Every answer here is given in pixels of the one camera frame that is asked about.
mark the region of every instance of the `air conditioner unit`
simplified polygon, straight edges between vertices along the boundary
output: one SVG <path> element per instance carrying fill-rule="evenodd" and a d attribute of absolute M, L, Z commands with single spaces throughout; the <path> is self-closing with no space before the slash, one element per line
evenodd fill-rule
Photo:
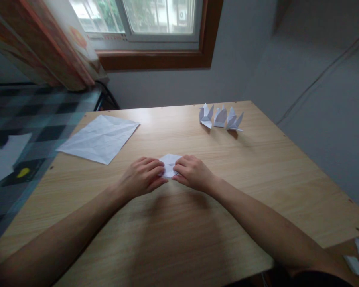
<path fill-rule="evenodd" d="M 180 10 L 179 19 L 181 21 L 186 21 L 186 18 L 187 18 L 187 10 Z"/>

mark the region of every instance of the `finger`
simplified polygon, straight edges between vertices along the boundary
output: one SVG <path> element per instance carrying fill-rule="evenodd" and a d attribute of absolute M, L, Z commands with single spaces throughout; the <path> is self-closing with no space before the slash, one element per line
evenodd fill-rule
<path fill-rule="evenodd" d="M 165 168 L 162 166 L 155 167 L 151 171 L 148 172 L 148 180 L 152 180 L 154 177 L 164 172 Z"/>
<path fill-rule="evenodd" d="M 144 160 L 142 160 L 140 163 L 142 165 L 147 165 L 148 163 L 151 163 L 152 161 L 155 161 L 155 160 L 158 160 L 158 159 L 154 159 L 152 157 L 148 157 L 148 158 L 145 158 Z"/>
<path fill-rule="evenodd" d="M 189 181 L 180 174 L 173 176 L 172 179 L 183 184 L 183 185 L 186 185 L 186 186 L 190 185 Z"/>
<path fill-rule="evenodd" d="M 149 184 L 151 184 L 153 181 L 155 181 L 155 180 L 157 180 L 157 179 L 159 179 L 159 178 L 160 178 L 160 176 L 159 176 L 159 175 L 157 175 L 157 176 L 153 177 L 153 178 L 152 178 L 152 180 L 150 181 L 150 183 L 149 183 Z"/>
<path fill-rule="evenodd" d="M 154 189 L 157 189 L 158 187 L 160 187 L 161 185 L 163 185 L 167 182 L 168 182 L 168 180 L 166 178 L 159 177 L 148 186 L 147 191 L 152 192 Z"/>
<path fill-rule="evenodd" d="M 154 169 L 155 167 L 157 166 L 164 166 L 165 164 L 162 162 L 162 161 L 159 161 L 159 160 L 155 160 L 155 161 L 152 161 L 151 163 L 148 163 L 146 165 L 146 170 L 147 171 L 151 171 L 152 169 Z"/>
<path fill-rule="evenodd" d="M 140 157 L 138 160 L 136 160 L 136 162 L 143 161 L 144 159 L 146 159 L 146 157 Z"/>
<path fill-rule="evenodd" d="M 177 161 L 176 161 L 176 165 L 177 164 L 180 164 L 180 165 L 183 165 L 183 166 L 188 166 L 189 165 L 189 161 L 186 159 L 186 158 L 184 158 L 184 157 L 181 157 L 180 159 L 178 159 Z"/>
<path fill-rule="evenodd" d="M 177 165 L 173 166 L 173 170 L 182 175 L 187 175 L 186 167 L 184 167 L 182 165 L 177 164 Z"/>

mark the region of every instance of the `cable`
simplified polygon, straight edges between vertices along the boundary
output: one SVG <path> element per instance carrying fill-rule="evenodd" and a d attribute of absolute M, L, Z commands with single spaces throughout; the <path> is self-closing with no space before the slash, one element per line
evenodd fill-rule
<path fill-rule="evenodd" d="M 286 119 L 291 111 L 294 109 L 294 107 L 297 105 L 297 103 L 303 98 L 303 96 L 326 74 L 326 72 L 332 67 L 334 66 L 342 57 L 344 57 L 349 51 L 351 51 L 351 49 L 359 42 L 359 37 L 351 44 L 351 46 L 349 46 L 339 57 L 337 57 L 327 68 L 325 68 L 323 70 L 323 72 L 321 72 L 319 74 L 319 76 L 315 79 L 314 82 L 311 83 L 311 85 L 309 85 L 307 87 L 307 89 L 304 90 L 304 92 L 295 100 L 295 102 L 287 109 L 287 111 L 283 114 L 283 116 L 280 118 L 280 120 L 276 123 L 277 125 L 279 125 L 281 122 L 283 122 L 284 119 Z"/>
<path fill-rule="evenodd" d="M 116 99 L 114 98 L 113 94 L 110 92 L 110 90 L 108 89 L 108 87 L 101 81 L 96 80 L 96 83 L 100 84 L 106 91 L 108 97 L 111 99 L 112 101 L 112 105 L 116 108 L 116 110 L 121 110 L 120 106 L 118 105 Z"/>
<path fill-rule="evenodd" d="M 268 287 L 267 282 L 266 282 L 266 279 L 264 278 L 263 272 L 261 273 L 261 275 L 262 275 L 263 286 L 264 286 L 264 287 Z"/>

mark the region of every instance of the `wooden window frame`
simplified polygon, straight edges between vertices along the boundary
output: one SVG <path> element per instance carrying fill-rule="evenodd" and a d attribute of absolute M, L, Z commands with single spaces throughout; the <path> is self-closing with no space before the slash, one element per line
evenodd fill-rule
<path fill-rule="evenodd" d="M 207 69 L 213 60 L 223 0 L 203 0 L 199 49 L 192 51 L 96 51 L 108 72 L 153 69 Z"/>

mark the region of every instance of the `wooden table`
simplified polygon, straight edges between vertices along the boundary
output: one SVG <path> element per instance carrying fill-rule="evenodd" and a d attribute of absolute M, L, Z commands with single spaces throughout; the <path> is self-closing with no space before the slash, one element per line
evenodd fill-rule
<path fill-rule="evenodd" d="M 359 207 L 315 163 L 252 102 L 224 104 L 245 111 L 244 132 L 207 130 L 202 105 L 87 113 L 75 132 L 99 114 L 141 126 L 108 166 L 59 154 L 0 239 L 0 258 L 91 200 L 133 160 L 167 153 L 196 155 L 325 248 L 359 236 Z M 219 203 L 170 181 L 118 212 L 57 285 L 222 286 L 271 267 Z"/>

